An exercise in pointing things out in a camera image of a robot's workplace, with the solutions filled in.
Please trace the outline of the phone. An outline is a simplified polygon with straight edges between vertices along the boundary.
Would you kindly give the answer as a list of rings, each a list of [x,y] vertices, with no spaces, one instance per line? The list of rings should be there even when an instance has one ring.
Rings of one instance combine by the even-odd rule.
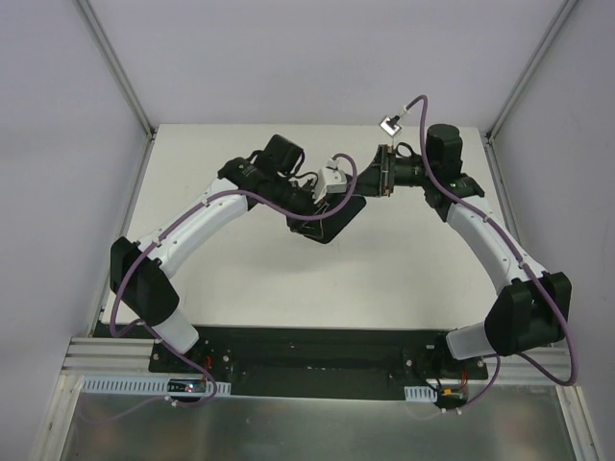
[[[320,244],[331,243],[363,211],[366,204],[363,196],[353,195],[335,215],[309,222],[305,237]]]

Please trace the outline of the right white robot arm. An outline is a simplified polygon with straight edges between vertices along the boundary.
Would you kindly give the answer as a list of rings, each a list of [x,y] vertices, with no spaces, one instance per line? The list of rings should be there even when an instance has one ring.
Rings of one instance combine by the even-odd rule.
[[[449,331],[455,360],[510,356],[565,338],[572,283],[535,261],[502,227],[476,181],[462,173],[463,141],[457,127],[432,125],[427,153],[401,157],[381,145],[359,174],[357,194],[385,197],[395,188],[420,187],[428,205],[456,231],[490,277],[497,299],[479,323]]]

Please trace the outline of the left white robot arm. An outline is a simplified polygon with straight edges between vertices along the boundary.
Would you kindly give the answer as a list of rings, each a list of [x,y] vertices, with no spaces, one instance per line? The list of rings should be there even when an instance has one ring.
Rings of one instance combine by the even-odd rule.
[[[246,158],[227,161],[208,188],[172,221],[131,241],[111,245],[111,310],[128,306],[155,337],[185,354],[199,334],[179,308],[171,280],[208,239],[257,205],[279,212],[292,224],[322,226],[338,217],[350,199],[354,175],[339,156],[316,172],[300,173],[305,152],[275,134]]]

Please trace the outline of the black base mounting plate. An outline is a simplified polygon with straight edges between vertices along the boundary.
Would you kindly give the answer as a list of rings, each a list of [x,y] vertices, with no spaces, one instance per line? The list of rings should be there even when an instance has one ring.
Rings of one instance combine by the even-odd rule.
[[[437,329],[199,327],[187,361],[153,346],[152,373],[200,376],[208,370],[235,396],[402,400],[427,380],[484,381],[476,358],[455,361]]]

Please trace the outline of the aluminium frame rail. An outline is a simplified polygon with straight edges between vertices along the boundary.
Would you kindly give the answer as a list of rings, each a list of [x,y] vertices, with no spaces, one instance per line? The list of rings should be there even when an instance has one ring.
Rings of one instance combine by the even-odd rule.
[[[147,374],[151,339],[72,338],[61,370],[75,375]]]

